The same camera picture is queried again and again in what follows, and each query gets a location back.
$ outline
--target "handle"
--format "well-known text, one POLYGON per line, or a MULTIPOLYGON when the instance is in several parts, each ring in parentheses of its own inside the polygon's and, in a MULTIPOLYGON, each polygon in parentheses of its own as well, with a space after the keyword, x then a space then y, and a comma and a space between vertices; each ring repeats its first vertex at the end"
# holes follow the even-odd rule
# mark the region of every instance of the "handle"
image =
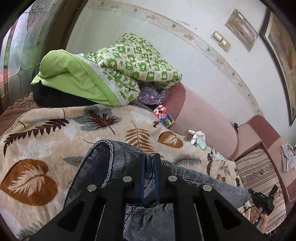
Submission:
POLYGON ((263 211, 263 208, 262 208, 262 207, 260 207, 258 213, 259 213, 258 221, 257 221, 256 223, 254 223, 254 226, 255 226, 255 228, 257 228, 257 229, 259 229, 259 228, 261 227, 261 225, 262 225, 262 223, 263 223, 263 221, 264 221, 264 219, 260 217, 260 214, 262 214, 262 213, 266 213, 266 212, 263 211))

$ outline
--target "purple plastic bag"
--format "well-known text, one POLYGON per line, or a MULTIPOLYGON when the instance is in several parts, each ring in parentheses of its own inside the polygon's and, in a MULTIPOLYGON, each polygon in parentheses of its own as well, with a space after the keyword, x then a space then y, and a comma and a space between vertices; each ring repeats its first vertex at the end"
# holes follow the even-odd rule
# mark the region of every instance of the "purple plastic bag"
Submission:
POLYGON ((161 104, 167 95, 167 90, 158 89, 153 83, 140 85, 140 95, 136 99, 142 104, 161 104))

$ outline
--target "sofa armrest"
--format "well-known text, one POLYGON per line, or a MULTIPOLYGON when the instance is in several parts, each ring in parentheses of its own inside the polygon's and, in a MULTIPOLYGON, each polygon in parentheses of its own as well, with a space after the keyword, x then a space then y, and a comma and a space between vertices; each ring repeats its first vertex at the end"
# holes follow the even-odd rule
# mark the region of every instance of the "sofa armrest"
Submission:
POLYGON ((280 138, 276 130, 260 115, 254 116, 248 124, 257 133, 267 149, 280 138))
POLYGON ((229 158, 235 161, 256 150, 261 144, 261 139, 249 124, 240 126, 237 131, 237 147, 229 158))

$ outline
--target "decorative wall molding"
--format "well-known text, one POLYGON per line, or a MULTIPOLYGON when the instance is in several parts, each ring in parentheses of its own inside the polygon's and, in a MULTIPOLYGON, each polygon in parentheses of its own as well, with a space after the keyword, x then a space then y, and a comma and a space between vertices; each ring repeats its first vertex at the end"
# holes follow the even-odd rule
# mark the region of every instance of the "decorative wall molding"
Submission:
POLYGON ((200 51, 208 59, 210 59, 211 62, 214 63, 233 82, 236 88, 245 97, 254 113, 256 115, 263 116, 257 101, 241 77, 214 48, 212 48, 207 42, 182 25, 187 25, 186 23, 180 22, 182 23, 180 24, 148 9, 115 1, 89 0, 86 4, 86 7, 137 17, 146 22, 155 24, 180 37, 185 42, 200 51))

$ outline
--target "white cloth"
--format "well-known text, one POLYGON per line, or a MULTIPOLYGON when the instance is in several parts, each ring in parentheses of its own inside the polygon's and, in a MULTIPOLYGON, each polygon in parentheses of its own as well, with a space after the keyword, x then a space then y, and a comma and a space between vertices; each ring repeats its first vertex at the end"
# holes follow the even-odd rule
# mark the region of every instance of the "white cloth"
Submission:
POLYGON ((191 145, 196 143, 202 150, 207 147, 207 144, 205 143, 205 134, 202 131, 188 130, 188 132, 193 135, 190 141, 191 145))
POLYGON ((212 153, 210 154, 210 156, 214 159, 214 161, 226 161, 225 157, 222 156, 219 152, 215 151, 214 148, 212 148, 212 153))
POLYGON ((281 148, 281 158, 282 158, 282 170, 287 172, 289 170, 296 169, 296 155, 294 153, 293 147, 289 144, 283 144, 281 148))

